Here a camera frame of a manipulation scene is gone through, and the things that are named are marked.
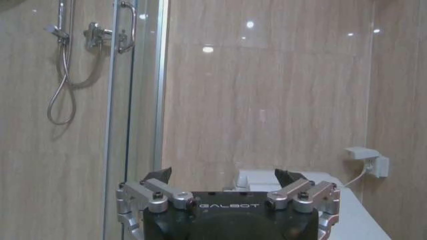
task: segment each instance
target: beige marble wall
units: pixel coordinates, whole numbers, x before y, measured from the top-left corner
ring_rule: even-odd
[[[90,21],[112,25],[112,1],[76,0],[70,78],[82,81],[94,56],[84,50]],[[100,239],[108,57],[89,88],[77,90],[68,128],[46,119],[57,87],[57,0],[0,3],[0,239]],[[68,109],[62,99],[61,114]]]
[[[375,4],[368,146],[389,177],[364,181],[363,204],[392,239],[427,239],[427,1]]]
[[[341,154],[365,144],[371,20],[371,0],[170,1],[172,184],[217,190],[241,168],[356,175]]]

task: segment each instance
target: glass shower door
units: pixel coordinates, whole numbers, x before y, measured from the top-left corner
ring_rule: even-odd
[[[133,0],[136,18],[120,0],[113,8],[109,63],[109,123],[105,146],[104,239],[129,239],[117,222],[116,188],[161,163],[166,0]],[[120,49],[132,42],[128,51]]]

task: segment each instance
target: logo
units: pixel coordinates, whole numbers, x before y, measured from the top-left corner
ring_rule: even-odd
[[[260,204],[252,203],[252,204],[198,204],[198,208],[201,209],[248,209],[248,208],[257,208]]]

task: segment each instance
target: metal bracket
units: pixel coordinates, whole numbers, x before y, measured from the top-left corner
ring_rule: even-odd
[[[136,182],[126,182],[118,185],[116,190],[117,220],[126,228],[134,240],[144,239],[144,232],[140,228],[140,216],[134,215],[144,209],[152,213],[162,213],[168,209],[168,198],[160,192],[152,192]]]
[[[190,210],[196,205],[193,194],[168,186],[164,182],[152,178],[144,182],[144,186],[154,192],[161,192],[173,204],[173,207]]]
[[[321,181],[307,191],[293,196],[293,209],[300,213],[311,213],[316,208],[323,212],[319,216],[317,239],[325,240],[331,235],[331,228],[339,222],[341,192],[336,184]]]
[[[57,37],[57,42],[66,45],[69,43],[69,34],[64,32],[57,26],[49,24],[44,30]]]
[[[311,182],[303,178],[292,182],[279,191],[271,191],[267,193],[265,204],[272,210],[285,209],[288,202],[292,200],[292,197],[299,193],[304,192],[311,188]]]

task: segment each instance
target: wall socket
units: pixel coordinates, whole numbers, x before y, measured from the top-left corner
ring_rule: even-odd
[[[379,156],[367,160],[369,164],[369,170],[367,173],[373,175],[376,178],[387,178],[389,172],[389,158]]]
[[[368,174],[376,178],[388,177],[389,158],[384,157],[379,151],[360,146],[348,147],[345,151],[351,160],[364,161],[364,169]]]

